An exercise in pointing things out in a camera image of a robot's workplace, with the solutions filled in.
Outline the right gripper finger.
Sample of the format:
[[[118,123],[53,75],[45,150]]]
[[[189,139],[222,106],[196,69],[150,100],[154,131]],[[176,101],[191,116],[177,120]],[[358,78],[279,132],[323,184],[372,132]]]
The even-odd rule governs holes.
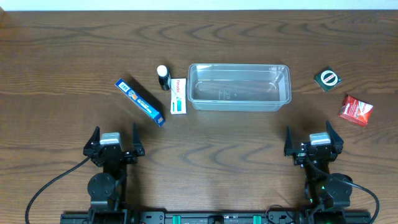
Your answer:
[[[331,145],[336,152],[342,152],[344,140],[338,135],[338,133],[333,129],[329,121],[326,121],[326,130],[331,139]]]
[[[292,155],[294,153],[291,129],[287,127],[287,135],[284,144],[284,155]]]

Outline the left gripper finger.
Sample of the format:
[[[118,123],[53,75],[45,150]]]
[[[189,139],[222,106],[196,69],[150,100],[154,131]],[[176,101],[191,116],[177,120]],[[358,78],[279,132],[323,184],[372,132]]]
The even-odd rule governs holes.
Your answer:
[[[85,144],[83,150],[87,151],[93,148],[93,146],[100,141],[100,128],[97,126],[93,131],[93,134],[89,138],[88,142]]]
[[[142,143],[141,139],[139,137],[139,132],[137,128],[137,124],[133,124],[133,129],[132,129],[132,145],[134,150],[141,150],[142,149]]]

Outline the red small box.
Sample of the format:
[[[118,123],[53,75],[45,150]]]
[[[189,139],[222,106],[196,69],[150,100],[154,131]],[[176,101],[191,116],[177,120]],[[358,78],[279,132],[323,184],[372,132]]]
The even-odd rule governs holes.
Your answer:
[[[368,125],[372,112],[373,105],[346,95],[343,99],[338,116],[352,123],[365,127]]]

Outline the blue cooling patch box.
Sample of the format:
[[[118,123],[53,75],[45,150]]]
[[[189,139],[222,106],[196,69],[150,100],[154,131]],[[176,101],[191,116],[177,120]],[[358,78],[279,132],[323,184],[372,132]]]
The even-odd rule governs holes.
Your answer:
[[[138,108],[140,108],[153,122],[161,127],[165,123],[165,119],[161,112],[155,109],[150,103],[148,103],[143,97],[141,97],[137,91],[135,91],[130,85],[128,85],[123,79],[119,79],[115,86],[121,90]]]

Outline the black bottle white cap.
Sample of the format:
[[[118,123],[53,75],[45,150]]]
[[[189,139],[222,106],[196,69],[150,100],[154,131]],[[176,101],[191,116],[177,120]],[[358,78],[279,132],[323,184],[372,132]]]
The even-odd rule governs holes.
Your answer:
[[[168,68],[165,65],[159,65],[157,67],[157,74],[161,89],[163,89],[164,91],[170,90],[171,76]]]

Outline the white Panadol box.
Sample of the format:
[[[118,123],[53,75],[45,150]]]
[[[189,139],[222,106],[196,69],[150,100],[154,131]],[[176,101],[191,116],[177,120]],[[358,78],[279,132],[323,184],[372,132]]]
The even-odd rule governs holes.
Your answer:
[[[171,114],[186,114],[186,83],[185,78],[171,79]]]

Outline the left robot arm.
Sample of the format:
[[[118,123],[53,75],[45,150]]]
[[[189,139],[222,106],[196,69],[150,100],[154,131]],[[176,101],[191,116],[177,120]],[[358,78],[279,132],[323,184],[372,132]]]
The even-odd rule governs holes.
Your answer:
[[[83,148],[83,154],[102,172],[88,182],[91,197],[88,217],[83,223],[137,223],[136,212],[124,207],[126,199],[127,165],[135,164],[145,155],[137,126],[132,126],[132,148],[123,149],[119,133],[100,133],[96,127]]]

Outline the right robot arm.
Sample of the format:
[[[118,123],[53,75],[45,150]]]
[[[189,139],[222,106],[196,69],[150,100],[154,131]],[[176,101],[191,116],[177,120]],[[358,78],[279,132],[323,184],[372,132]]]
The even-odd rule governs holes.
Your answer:
[[[343,139],[326,122],[325,133],[311,134],[308,142],[296,146],[291,129],[287,128],[284,155],[295,166],[305,169],[305,196],[311,206],[295,215],[295,223],[344,222],[344,209],[350,206],[352,179],[329,170],[343,150]]]

